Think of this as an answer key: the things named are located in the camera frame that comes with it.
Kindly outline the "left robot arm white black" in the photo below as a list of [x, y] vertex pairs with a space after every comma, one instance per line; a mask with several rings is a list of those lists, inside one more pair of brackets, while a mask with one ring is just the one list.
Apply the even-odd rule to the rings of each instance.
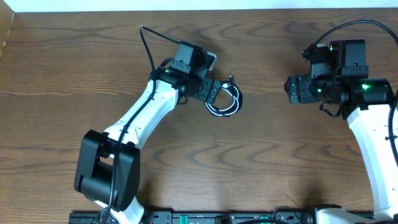
[[221, 83], [207, 77], [217, 56], [186, 41], [173, 58], [150, 73], [141, 97], [102, 133], [90, 130], [82, 139], [74, 189], [102, 206], [93, 223], [139, 223], [144, 207], [136, 194], [141, 149], [161, 119], [181, 98], [213, 103]]

